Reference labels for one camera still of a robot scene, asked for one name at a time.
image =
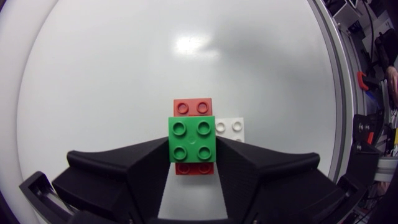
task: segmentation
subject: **green lego brick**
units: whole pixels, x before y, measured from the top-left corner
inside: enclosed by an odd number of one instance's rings
[[[215,117],[169,117],[169,156],[170,162],[215,162]]]

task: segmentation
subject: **duplo block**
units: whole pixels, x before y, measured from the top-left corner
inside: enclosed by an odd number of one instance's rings
[[[176,175],[210,175],[214,174],[212,162],[176,162]]]
[[[216,135],[244,142],[243,118],[216,118]]]
[[[174,116],[213,115],[211,98],[174,100]]]
[[[214,116],[169,117],[170,162],[215,162]]]

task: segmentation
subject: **red lego brick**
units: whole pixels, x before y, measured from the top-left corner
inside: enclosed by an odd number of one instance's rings
[[[214,174],[212,162],[176,162],[175,174],[177,175],[210,175]]]
[[[210,116],[213,115],[211,98],[174,100],[174,116]]]

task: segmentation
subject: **black cable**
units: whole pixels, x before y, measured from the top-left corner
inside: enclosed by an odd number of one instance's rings
[[[369,16],[369,20],[371,22],[371,32],[372,32],[372,42],[371,42],[371,64],[369,65],[369,67],[372,67],[372,63],[373,63],[373,42],[374,42],[374,31],[373,31],[373,21],[372,21],[372,17],[371,17],[371,13],[369,12],[368,6],[366,5],[366,3],[368,2],[368,0],[362,0],[366,12],[368,13]]]
[[[374,208],[376,208],[376,205],[374,205],[374,207],[372,207],[368,212],[366,212],[366,214],[363,215],[362,218],[360,218],[355,224],[358,224],[360,221],[362,221],[362,219],[368,216],[373,211]]]

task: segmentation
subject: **person's hand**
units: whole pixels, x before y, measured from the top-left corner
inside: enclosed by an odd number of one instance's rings
[[[398,72],[396,68],[390,66],[386,70],[386,78],[390,96],[396,106],[398,106]]]

